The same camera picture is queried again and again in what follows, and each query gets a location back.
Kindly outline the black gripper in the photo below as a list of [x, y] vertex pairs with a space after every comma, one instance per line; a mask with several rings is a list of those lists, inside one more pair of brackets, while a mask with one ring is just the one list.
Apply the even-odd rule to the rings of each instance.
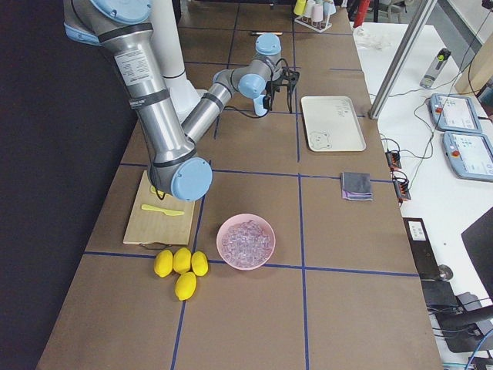
[[292, 110], [293, 93], [296, 89], [299, 78], [300, 73], [298, 71], [282, 69], [280, 76], [273, 81], [269, 81], [266, 85], [266, 94], [262, 100], [263, 108], [272, 110], [275, 94], [279, 93], [282, 88], [285, 88], [287, 90], [287, 108]]

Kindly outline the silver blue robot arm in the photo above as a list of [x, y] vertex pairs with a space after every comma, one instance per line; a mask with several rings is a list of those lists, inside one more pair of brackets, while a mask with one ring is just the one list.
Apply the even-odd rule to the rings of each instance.
[[299, 79], [281, 55], [279, 38], [264, 33], [249, 65], [219, 71], [209, 89], [195, 89], [170, 1], [67, 1], [64, 16], [71, 40], [112, 53], [143, 128], [149, 181], [179, 200], [198, 200], [210, 188], [213, 173], [196, 145], [232, 97], [251, 99], [256, 117], [265, 116], [275, 94], [293, 92]]

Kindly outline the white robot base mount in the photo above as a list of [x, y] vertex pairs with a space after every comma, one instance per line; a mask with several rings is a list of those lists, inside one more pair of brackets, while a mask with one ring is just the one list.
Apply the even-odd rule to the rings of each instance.
[[170, 0], [153, 1], [150, 21], [153, 26], [151, 46], [182, 123], [198, 104], [204, 90], [197, 90], [186, 75], [173, 3]]

